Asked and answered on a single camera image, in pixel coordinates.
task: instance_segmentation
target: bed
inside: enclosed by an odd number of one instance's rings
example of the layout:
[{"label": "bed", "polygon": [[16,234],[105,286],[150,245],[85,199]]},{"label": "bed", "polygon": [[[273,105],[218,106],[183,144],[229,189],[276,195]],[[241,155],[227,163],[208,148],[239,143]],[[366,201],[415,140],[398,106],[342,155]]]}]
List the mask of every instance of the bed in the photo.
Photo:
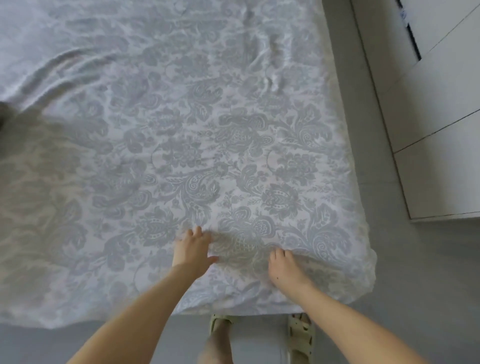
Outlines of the bed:
[{"label": "bed", "polygon": [[1,6],[1,322],[106,319],[195,225],[221,259],[176,314],[300,312],[268,280],[276,246],[342,302],[372,290],[319,1]]}]

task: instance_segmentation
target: hand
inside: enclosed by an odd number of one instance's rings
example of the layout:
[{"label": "hand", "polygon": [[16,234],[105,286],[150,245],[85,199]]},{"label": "hand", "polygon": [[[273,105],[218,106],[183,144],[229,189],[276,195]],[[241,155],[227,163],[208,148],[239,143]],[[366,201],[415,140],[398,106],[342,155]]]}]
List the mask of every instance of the hand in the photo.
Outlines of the hand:
[{"label": "hand", "polygon": [[277,248],[270,253],[268,275],[272,283],[297,304],[301,290],[313,284],[297,265],[291,250]]},{"label": "hand", "polygon": [[197,226],[195,233],[188,229],[184,238],[175,243],[172,268],[180,266],[188,269],[194,280],[201,277],[218,261],[218,256],[207,256],[211,242],[212,235],[209,232],[202,233],[200,226]]}]

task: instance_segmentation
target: person's left arm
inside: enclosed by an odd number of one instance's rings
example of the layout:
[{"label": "person's left arm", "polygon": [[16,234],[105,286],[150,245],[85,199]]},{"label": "person's left arm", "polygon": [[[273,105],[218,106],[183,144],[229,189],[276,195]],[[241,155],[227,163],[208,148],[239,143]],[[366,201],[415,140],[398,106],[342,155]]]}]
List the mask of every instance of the person's left arm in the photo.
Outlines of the person's left arm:
[{"label": "person's left arm", "polygon": [[67,364],[148,364],[163,328],[187,289],[218,260],[207,257],[210,233],[188,230],[177,241],[172,269],[116,318],[108,321]]}]

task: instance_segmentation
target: person's left hand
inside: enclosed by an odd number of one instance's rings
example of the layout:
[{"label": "person's left hand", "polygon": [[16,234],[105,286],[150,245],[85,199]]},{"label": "person's left hand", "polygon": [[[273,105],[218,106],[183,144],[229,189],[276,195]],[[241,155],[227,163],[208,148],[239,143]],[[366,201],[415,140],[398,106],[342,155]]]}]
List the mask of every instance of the person's left hand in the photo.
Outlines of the person's left hand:
[{"label": "person's left hand", "polygon": [[197,279],[205,274],[208,268],[218,261],[218,256],[207,256],[208,245],[212,242],[209,232],[202,233],[197,226],[195,233],[188,229],[182,240],[175,243],[172,267],[181,266],[188,269]]}]

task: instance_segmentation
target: gray floor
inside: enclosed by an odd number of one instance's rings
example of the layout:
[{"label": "gray floor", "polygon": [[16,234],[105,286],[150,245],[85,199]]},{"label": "gray floor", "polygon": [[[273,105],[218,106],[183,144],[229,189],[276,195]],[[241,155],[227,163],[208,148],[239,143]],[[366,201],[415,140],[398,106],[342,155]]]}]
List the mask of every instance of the gray floor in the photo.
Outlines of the gray floor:
[{"label": "gray floor", "polygon": [[[362,202],[378,254],[372,294],[354,307],[432,363],[480,362],[480,222],[411,224],[349,0],[324,0],[356,161]],[[153,363],[194,363],[208,317],[173,317]],[[60,330],[0,326],[1,362],[60,364],[99,323]],[[285,318],[248,317],[233,329],[234,359],[286,363]],[[317,363],[346,363],[318,332]]]}]

